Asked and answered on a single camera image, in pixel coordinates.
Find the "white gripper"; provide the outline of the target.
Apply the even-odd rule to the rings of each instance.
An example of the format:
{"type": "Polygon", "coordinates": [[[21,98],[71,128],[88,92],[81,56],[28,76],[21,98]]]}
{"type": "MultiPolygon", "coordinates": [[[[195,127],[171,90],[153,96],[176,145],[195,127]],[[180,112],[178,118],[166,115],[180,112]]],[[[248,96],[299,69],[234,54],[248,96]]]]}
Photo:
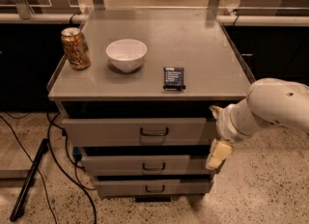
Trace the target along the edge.
{"type": "Polygon", "coordinates": [[[210,153],[206,161],[206,168],[209,170],[217,169],[231,154],[233,145],[230,142],[240,142],[251,137],[250,134],[240,132],[233,124],[232,111],[234,107],[234,104],[225,108],[216,105],[210,106],[210,111],[216,119],[217,134],[222,140],[214,139],[211,143],[210,153]]]}

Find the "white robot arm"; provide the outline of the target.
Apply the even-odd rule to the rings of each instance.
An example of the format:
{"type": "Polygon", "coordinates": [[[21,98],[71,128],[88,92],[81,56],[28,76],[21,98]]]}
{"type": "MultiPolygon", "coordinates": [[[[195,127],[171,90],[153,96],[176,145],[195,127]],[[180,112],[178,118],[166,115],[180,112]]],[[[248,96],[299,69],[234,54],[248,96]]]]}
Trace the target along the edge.
{"type": "Polygon", "coordinates": [[[263,78],[248,88],[245,99],[225,108],[210,107],[219,136],[211,142],[206,168],[217,169],[231,154],[233,144],[254,133],[286,126],[309,132],[309,87],[275,78],[263,78]]]}

